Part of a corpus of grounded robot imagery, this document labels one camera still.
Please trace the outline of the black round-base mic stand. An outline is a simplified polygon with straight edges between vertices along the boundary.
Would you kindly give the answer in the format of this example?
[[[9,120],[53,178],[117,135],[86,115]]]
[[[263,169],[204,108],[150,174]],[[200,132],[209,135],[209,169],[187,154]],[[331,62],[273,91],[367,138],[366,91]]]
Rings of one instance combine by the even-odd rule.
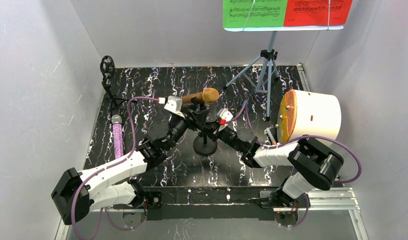
[[[198,111],[199,110],[204,110],[208,109],[204,103],[198,104]],[[217,123],[216,120],[209,120],[207,115],[206,123]],[[209,157],[212,156],[217,148],[218,148],[218,143],[217,141],[212,141],[212,139],[209,139],[207,136],[200,137],[199,136],[199,130],[196,130],[198,136],[194,139],[193,142],[193,149],[196,154],[203,156],[203,157]]]

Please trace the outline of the gold microphone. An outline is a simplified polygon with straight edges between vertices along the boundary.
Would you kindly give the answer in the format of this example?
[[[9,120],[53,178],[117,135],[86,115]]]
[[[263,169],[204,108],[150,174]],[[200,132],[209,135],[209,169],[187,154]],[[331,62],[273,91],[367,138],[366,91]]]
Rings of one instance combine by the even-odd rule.
[[[220,98],[220,93],[217,89],[207,87],[201,92],[183,96],[182,102],[184,104],[213,104]]]

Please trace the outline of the purple glitter microphone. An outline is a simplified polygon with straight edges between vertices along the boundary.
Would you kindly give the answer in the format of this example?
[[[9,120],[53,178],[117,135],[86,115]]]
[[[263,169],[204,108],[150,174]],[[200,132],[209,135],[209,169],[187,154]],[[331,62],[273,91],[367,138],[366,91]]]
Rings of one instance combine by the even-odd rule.
[[[111,117],[111,124],[114,156],[116,159],[118,159],[122,157],[124,153],[122,117],[118,114],[113,115]]]

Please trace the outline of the black tripod mic stand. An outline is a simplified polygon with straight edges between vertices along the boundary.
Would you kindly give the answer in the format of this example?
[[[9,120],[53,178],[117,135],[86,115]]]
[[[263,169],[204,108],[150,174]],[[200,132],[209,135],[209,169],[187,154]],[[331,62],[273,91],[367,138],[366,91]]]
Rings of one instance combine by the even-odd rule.
[[[101,59],[99,68],[102,74],[101,85],[105,91],[104,99],[110,103],[110,111],[113,112],[114,110],[118,110],[124,102],[128,101],[128,99],[116,97],[112,94],[111,80],[116,73],[116,67],[113,58],[109,55],[105,55]]]

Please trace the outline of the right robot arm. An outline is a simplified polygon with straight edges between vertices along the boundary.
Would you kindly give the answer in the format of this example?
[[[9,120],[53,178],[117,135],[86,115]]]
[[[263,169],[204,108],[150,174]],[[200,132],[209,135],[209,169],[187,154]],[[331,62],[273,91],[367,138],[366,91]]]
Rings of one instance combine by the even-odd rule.
[[[221,128],[218,123],[206,123],[202,132],[240,152],[240,160],[250,168],[292,166],[297,171],[268,196],[249,200],[261,208],[289,207],[313,189],[328,191],[344,164],[341,155],[314,137],[303,135],[293,143],[270,146],[259,144],[249,127],[233,130]]]

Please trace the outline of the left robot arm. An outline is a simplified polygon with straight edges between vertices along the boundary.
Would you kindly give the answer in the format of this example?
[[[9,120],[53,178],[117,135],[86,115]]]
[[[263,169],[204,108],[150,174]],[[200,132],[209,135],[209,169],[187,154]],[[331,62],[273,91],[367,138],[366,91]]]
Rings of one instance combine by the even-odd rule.
[[[208,114],[203,106],[186,105],[180,115],[172,113],[169,120],[154,121],[133,152],[95,168],[64,171],[51,192],[64,224],[77,223],[91,210],[114,204],[134,205],[142,200],[137,184],[121,181],[161,164],[167,158],[165,152],[177,145],[187,129],[203,129]]]

